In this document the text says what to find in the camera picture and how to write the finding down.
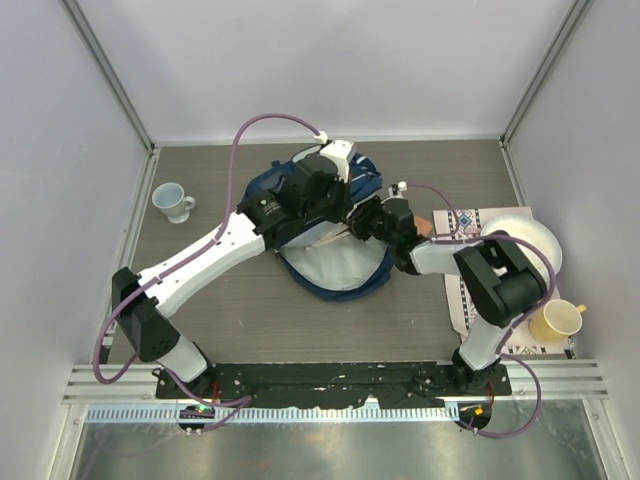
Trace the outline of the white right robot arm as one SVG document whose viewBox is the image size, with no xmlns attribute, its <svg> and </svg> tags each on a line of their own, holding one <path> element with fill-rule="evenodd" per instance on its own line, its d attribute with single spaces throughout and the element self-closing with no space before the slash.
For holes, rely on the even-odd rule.
<svg viewBox="0 0 640 480">
<path fill-rule="evenodd" d="M 507 333 L 541 307 L 555 288 L 553 266 L 533 243 L 504 231 L 462 240 L 427 238 L 418 233 L 409 202 L 402 197 L 367 200 L 346 224 L 360 240 L 383 242 L 404 273 L 463 280 L 476 318 L 452 355 L 451 380 L 465 395 L 486 385 Z"/>
</svg>

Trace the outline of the purple paperback book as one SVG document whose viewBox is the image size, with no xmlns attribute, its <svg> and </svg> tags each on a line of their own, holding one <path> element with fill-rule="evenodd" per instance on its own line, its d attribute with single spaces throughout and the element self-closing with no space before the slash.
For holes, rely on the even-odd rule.
<svg viewBox="0 0 640 480">
<path fill-rule="evenodd" d="M 338 239 L 344 238 L 345 236 L 349 236 L 350 234 L 350 229 L 346 225 L 338 225 L 318 240 L 312 242 L 309 245 L 309 248 L 317 248 L 322 245 L 332 243 Z"/>
</svg>

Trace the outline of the navy blue student backpack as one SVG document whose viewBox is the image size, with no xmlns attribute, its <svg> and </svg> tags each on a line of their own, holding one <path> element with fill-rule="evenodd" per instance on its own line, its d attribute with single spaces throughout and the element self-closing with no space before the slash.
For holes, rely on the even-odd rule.
<svg viewBox="0 0 640 480">
<path fill-rule="evenodd" d="M 248 183 L 243 200 L 275 187 L 285 174 L 293 172 L 294 163 L 318 150 L 317 146 L 308 147 L 289 161 L 273 161 L 271 168 Z M 350 195 L 356 206 L 382 189 L 381 173 L 367 156 L 355 153 L 350 162 L 350 173 Z M 384 286 L 391 278 L 394 262 L 387 246 L 373 237 L 361 241 L 350 234 L 332 243 L 309 248 L 312 242 L 338 225 L 342 224 L 323 222 L 309 227 L 279 247 L 276 255 L 293 280 L 314 296 L 326 301 L 347 302 L 370 295 Z"/>
</svg>

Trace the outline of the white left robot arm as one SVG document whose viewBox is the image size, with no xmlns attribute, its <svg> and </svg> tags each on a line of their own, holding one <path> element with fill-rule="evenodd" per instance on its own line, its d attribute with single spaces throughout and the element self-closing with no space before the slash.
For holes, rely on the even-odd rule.
<svg viewBox="0 0 640 480">
<path fill-rule="evenodd" d="M 289 242 L 308 226 L 344 220 L 351 206 L 350 157 L 311 153 L 170 259 L 139 274 L 121 269 L 112 279 L 113 310 L 136 358 L 161 365 L 190 398 L 205 397 L 213 385 L 212 363 L 171 317 L 226 271 Z"/>
</svg>

